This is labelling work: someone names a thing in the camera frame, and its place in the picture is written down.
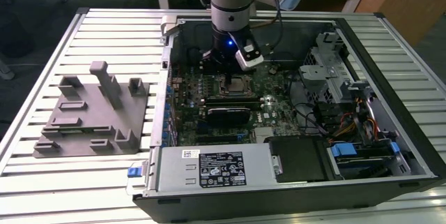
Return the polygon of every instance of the motherboard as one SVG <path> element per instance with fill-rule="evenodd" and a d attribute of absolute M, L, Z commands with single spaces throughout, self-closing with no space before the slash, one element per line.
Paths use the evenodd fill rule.
<path fill-rule="evenodd" d="M 262 143 L 300 134 L 289 90 L 294 74 L 280 65 L 264 64 L 230 82 L 197 67 L 174 72 L 178 146 Z"/>

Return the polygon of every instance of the slotted metal surface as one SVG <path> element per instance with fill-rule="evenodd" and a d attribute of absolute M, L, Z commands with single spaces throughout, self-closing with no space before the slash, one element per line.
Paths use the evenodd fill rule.
<path fill-rule="evenodd" d="M 150 153 L 35 159 L 34 145 L 54 108 L 63 74 L 89 75 L 91 61 L 110 64 L 118 82 L 141 77 L 150 82 L 145 139 L 149 143 L 163 46 L 163 15 L 207 15 L 203 11 L 91 9 L 77 15 L 55 55 L 15 120 L 0 150 L 0 219 L 4 223 L 153 223 L 126 193 L 126 170 Z M 258 16 L 272 16 L 269 12 Z M 385 21 L 372 14 L 284 13 L 285 17 L 344 17 L 384 71 L 413 117 L 446 159 L 446 96 L 438 78 L 421 62 Z M 360 77 L 364 74 L 353 62 Z M 441 223 L 446 211 L 446 187 L 406 194 L 377 207 L 296 215 L 240 218 L 207 223 Z"/>

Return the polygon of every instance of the power supply label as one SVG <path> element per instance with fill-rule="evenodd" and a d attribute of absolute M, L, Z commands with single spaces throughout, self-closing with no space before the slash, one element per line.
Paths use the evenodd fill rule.
<path fill-rule="evenodd" d="M 202 188 L 246 185 L 242 152 L 201 154 L 199 167 Z"/>

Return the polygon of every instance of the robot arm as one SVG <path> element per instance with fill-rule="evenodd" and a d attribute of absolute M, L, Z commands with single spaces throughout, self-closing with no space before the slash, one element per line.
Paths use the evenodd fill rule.
<path fill-rule="evenodd" d="M 276 0 L 261 0 L 276 5 Z M 282 0 L 284 8 L 294 9 L 300 0 Z M 225 73 L 234 73 L 234 57 L 240 69 L 248 71 L 264 62 L 264 54 L 249 25 L 254 0 L 211 0 L 214 47 L 205 58 L 223 65 Z"/>

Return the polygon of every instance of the cpu socket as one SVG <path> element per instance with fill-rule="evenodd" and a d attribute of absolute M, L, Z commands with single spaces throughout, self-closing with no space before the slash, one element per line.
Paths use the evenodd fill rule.
<path fill-rule="evenodd" d="M 248 76 L 233 76 L 229 84 L 225 75 L 222 75 L 219 87 L 222 96 L 253 96 L 252 79 Z"/>

